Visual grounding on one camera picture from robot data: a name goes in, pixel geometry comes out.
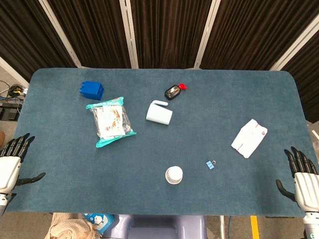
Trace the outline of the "blue plastic building block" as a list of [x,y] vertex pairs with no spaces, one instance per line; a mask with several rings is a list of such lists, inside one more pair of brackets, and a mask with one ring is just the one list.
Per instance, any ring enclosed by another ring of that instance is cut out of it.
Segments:
[[85,98],[100,101],[104,88],[100,82],[85,81],[82,82],[79,92]]

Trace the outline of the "black floor power box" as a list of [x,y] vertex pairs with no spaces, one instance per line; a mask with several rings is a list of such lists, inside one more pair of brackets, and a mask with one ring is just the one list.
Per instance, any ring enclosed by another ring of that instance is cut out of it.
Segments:
[[18,121],[19,108],[0,106],[0,121]]

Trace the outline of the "white partition frame post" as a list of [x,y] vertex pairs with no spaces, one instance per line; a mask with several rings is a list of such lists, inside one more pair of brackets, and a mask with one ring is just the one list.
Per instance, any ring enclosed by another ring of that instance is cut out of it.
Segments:
[[23,87],[28,88],[29,83],[22,77],[13,67],[11,67],[2,57],[0,57],[0,67],[7,71],[15,78]]
[[212,0],[193,69],[200,69],[202,58],[214,25],[221,0]]
[[77,68],[83,68],[75,50],[73,49],[70,41],[68,40],[59,20],[57,19],[53,9],[51,8],[48,0],[38,0],[45,14],[47,15],[49,21],[51,22],[53,28],[55,29],[57,35],[59,36],[61,42],[63,43],[66,51],[68,52],[70,58]]
[[130,0],[119,0],[121,7],[121,14],[123,19],[123,25],[125,30],[126,42],[128,47],[128,53],[130,57],[130,63],[132,69],[138,69],[138,55],[135,40],[135,31],[132,15],[132,7]]
[[283,53],[283,55],[274,63],[270,71],[282,70],[288,62],[308,43],[309,40],[319,31],[319,13],[309,23],[309,25],[301,32],[291,46]]

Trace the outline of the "pale blue mug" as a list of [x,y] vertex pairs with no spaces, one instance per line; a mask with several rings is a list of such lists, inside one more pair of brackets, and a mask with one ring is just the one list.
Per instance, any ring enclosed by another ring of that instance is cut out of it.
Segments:
[[168,102],[154,100],[149,106],[146,120],[169,125],[172,111],[168,110],[166,107],[168,106]]

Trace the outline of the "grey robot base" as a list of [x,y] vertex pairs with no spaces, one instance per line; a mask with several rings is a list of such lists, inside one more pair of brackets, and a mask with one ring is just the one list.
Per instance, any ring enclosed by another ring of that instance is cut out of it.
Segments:
[[205,216],[115,215],[102,239],[207,239]]

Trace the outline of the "white folded paper package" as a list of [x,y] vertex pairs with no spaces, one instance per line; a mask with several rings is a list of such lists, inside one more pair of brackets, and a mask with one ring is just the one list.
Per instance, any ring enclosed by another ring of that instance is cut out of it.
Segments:
[[266,136],[268,129],[251,119],[239,131],[231,147],[244,158],[249,158]]

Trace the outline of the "yellow floor tape strip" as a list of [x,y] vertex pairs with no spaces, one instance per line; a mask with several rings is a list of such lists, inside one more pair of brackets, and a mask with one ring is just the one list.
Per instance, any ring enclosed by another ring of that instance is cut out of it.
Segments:
[[253,239],[260,239],[257,216],[250,216]]

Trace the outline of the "black bottle with red cap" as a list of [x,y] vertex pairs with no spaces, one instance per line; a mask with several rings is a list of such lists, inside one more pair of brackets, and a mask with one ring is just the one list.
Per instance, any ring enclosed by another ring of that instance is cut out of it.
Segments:
[[167,100],[173,100],[177,96],[180,95],[181,91],[186,91],[187,86],[183,83],[180,83],[178,85],[173,85],[169,89],[167,89],[164,93],[164,96],[166,97]]

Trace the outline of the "beige knitted cloth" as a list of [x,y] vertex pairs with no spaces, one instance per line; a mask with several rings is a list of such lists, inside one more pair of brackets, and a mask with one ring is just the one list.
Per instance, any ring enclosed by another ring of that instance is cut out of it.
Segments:
[[44,239],[101,239],[97,227],[77,213],[53,213]]

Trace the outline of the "white paper cup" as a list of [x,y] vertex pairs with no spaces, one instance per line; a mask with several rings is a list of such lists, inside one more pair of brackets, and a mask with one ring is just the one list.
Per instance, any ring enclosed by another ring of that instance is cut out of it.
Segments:
[[183,171],[179,166],[169,167],[165,172],[165,178],[169,184],[179,184],[183,178]]

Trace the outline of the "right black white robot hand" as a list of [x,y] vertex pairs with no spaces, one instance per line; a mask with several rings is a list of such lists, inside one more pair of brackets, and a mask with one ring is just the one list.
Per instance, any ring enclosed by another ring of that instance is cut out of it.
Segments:
[[287,156],[291,175],[294,181],[295,191],[287,191],[281,180],[276,180],[279,192],[297,203],[306,213],[319,213],[319,172],[315,164],[306,155],[291,147],[291,150],[284,150]]

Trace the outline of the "blue-grey carpeted table top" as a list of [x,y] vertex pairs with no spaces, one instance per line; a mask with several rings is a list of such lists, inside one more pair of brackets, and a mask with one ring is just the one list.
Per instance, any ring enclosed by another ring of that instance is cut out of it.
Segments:
[[[124,97],[133,136],[97,148],[84,81],[98,81],[104,100]],[[183,83],[173,100],[164,93]],[[146,120],[152,101],[168,102],[169,125]],[[249,158],[231,144],[251,119],[268,132]],[[293,77],[285,71],[79,69],[37,70],[15,136],[35,136],[20,170],[10,212],[301,217],[277,189],[294,183],[285,149],[317,158]],[[207,161],[216,161],[210,170]],[[179,184],[166,181],[179,166]]]

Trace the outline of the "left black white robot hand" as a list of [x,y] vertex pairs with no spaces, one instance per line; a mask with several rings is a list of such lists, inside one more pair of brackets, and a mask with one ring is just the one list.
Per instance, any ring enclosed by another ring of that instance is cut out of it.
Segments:
[[30,136],[30,133],[27,133],[10,140],[0,150],[0,194],[8,195],[15,186],[34,183],[45,176],[46,173],[42,172],[33,178],[19,178],[24,158],[34,139],[35,136]]

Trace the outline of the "teal clear snack bag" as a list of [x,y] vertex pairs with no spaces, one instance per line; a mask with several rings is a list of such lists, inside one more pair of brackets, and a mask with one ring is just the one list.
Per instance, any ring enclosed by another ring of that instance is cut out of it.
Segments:
[[132,129],[124,107],[124,97],[86,106],[93,116],[99,137],[97,148],[104,147],[116,140],[133,136],[137,133]]

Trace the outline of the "blue white cartoon package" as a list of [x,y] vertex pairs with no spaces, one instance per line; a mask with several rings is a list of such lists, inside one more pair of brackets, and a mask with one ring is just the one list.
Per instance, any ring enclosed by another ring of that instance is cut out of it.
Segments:
[[83,214],[83,216],[96,226],[96,230],[100,234],[103,234],[114,222],[114,216],[111,214],[89,213]]

